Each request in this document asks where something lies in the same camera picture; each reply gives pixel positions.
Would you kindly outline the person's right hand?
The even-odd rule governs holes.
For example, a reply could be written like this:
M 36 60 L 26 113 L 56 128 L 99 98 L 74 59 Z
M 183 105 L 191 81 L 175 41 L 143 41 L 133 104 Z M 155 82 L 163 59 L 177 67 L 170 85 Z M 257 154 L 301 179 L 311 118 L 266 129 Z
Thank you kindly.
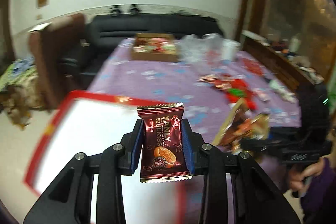
M 288 188 L 292 191 L 294 197 L 303 197 L 306 195 L 311 181 L 314 177 L 319 176 L 325 166 L 323 157 L 318 162 L 307 167 L 295 165 L 288 172 Z

